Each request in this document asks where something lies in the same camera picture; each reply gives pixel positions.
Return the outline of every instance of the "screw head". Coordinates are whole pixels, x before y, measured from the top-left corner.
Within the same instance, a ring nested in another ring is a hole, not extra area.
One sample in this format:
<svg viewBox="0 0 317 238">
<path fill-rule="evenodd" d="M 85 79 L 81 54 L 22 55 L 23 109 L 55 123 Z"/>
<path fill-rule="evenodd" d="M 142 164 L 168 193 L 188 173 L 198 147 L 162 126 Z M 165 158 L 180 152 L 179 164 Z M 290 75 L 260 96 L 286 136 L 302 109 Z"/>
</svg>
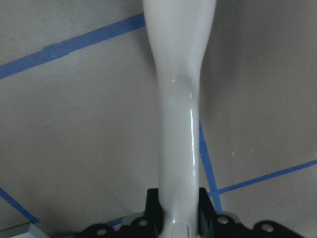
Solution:
<svg viewBox="0 0 317 238">
<path fill-rule="evenodd" d="M 148 221 L 145 219 L 142 219 L 141 221 L 139 221 L 139 226 L 140 227 L 145 227 L 148 225 Z"/>
<path fill-rule="evenodd" d="M 218 221 L 220 224 L 223 224 L 223 225 L 227 225 L 227 224 L 229 223 L 228 218 L 226 218 L 226 217 L 224 217 L 224 216 L 218 217 L 217 221 Z"/>
<path fill-rule="evenodd" d="M 265 232 L 269 232 L 269 233 L 274 232 L 274 227 L 271 226 L 271 225 L 268 224 L 268 223 L 262 224 L 261 228 L 262 228 L 262 230 L 265 231 Z"/>
<path fill-rule="evenodd" d="M 105 234 L 107 234 L 107 230 L 106 229 L 100 229 L 97 231 L 97 235 L 98 236 L 104 236 Z"/>
</svg>

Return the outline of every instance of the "white plastic arm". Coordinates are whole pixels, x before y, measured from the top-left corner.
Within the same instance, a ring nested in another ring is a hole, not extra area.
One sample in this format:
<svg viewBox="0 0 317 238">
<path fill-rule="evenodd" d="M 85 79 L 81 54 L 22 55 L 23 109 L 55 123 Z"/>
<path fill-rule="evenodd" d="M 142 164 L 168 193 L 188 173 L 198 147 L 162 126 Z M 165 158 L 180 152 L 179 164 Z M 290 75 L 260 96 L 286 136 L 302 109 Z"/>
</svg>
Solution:
<svg viewBox="0 0 317 238">
<path fill-rule="evenodd" d="M 143 0 L 161 105 L 161 238 L 197 236 L 199 81 L 215 0 Z"/>
</svg>

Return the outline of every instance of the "blue tape line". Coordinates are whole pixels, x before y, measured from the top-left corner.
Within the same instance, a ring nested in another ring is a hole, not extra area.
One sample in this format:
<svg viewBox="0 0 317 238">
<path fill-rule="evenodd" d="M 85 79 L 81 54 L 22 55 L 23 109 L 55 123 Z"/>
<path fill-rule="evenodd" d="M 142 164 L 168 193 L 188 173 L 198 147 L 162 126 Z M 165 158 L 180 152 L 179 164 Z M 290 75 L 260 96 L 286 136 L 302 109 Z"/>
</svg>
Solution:
<svg viewBox="0 0 317 238">
<path fill-rule="evenodd" d="M 258 178 L 254 178 L 254 179 L 251 179 L 251 180 L 248 180 L 248 181 L 245 181 L 245 182 L 241 182 L 241 183 L 238 183 L 238 184 L 235 184 L 235 185 L 232 185 L 232 186 L 224 187 L 224 188 L 219 189 L 218 193 L 219 194 L 223 194 L 223 193 L 226 193 L 226 192 L 229 192 L 229 191 L 232 191 L 232 190 L 236 190 L 236 189 L 239 189 L 239 188 L 242 188 L 242 187 L 246 187 L 246 186 L 258 183 L 258 182 L 262 182 L 262 181 L 265 181 L 265 180 L 268 180 L 268 179 L 272 179 L 272 178 L 281 176 L 281 175 L 285 175 L 285 174 L 289 174 L 289 173 L 292 173 L 292 172 L 295 172 L 295 171 L 298 171 L 298 170 L 302 170 L 302 169 L 308 168 L 308 167 L 313 166 L 313 165 L 317 165 L 317 160 L 313 160 L 313 161 L 310 161 L 310 162 L 307 162 L 307 163 L 304 163 L 304 164 L 293 166 L 293 167 L 290 167 L 288 169 L 280 170 L 280 171 L 277 171 L 277 172 L 274 172 L 274 173 L 271 173 L 271 174 L 268 174 L 268 175 L 264 175 L 264 176 L 261 176 L 261 177 L 258 177 Z"/>
<path fill-rule="evenodd" d="M 203 128 L 201 123 L 199 123 L 199 151 L 203 161 L 205 173 L 207 176 L 207 181 L 211 189 L 211 193 L 212 193 L 211 196 L 213 199 L 215 209 L 216 211 L 222 211 L 222 204 L 221 204 L 221 200 L 220 200 L 220 196 L 219 196 L 215 176 L 213 173 L 213 169 L 212 169 L 212 165 L 211 165 L 211 161 L 210 161 L 210 157 L 208 153 L 208 148 L 204 138 L 204 133 L 203 133 Z"/>
<path fill-rule="evenodd" d="M 7 203 L 14 207 L 19 213 L 25 216 L 30 222 L 36 224 L 39 222 L 31 213 L 29 213 L 24 207 L 22 207 L 17 201 L 15 201 L 6 191 L 0 187 L 0 197 L 2 197 Z"/>
<path fill-rule="evenodd" d="M 111 226 L 111 227 L 114 227 L 114 226 L 119 225 L 121 223 L 122 223 L 122 219 L 114 221 L 114 222 L 109 222 L 109 223 L 107 223 L 107 225 Z"/>
<path fill-rule="evenodd" d="M 50 62 L 73 51 L 111 39 L 145 26 L 144 14 L 138 14 L 81 36 L 44 47 L 42 51 L 0 66 L 0 79 Z"/>
</svg>

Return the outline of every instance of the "black bracket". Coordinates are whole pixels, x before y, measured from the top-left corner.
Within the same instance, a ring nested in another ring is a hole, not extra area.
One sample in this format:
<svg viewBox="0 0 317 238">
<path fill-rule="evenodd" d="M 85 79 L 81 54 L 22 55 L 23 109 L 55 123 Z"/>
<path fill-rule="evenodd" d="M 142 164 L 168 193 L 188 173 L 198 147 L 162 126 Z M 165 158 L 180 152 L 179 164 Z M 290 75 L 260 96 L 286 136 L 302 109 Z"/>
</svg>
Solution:
<svg viewBox="0 0 317 238">
<path fill-rule="evenodd" d="M 158 238 L 164 226 L 164 212 L 159 204 L 159 190 L 148 189 L 144 215 L 118 231 L 106 224 L 95 224 L 78 234 L 77 238 Z M 286 227 L 261 221 L 250 230 L 229 215 L 216 213 L 207 191 L 199 189 L 198 232 L 201 238 L 303 238 Z"/>
</svg>

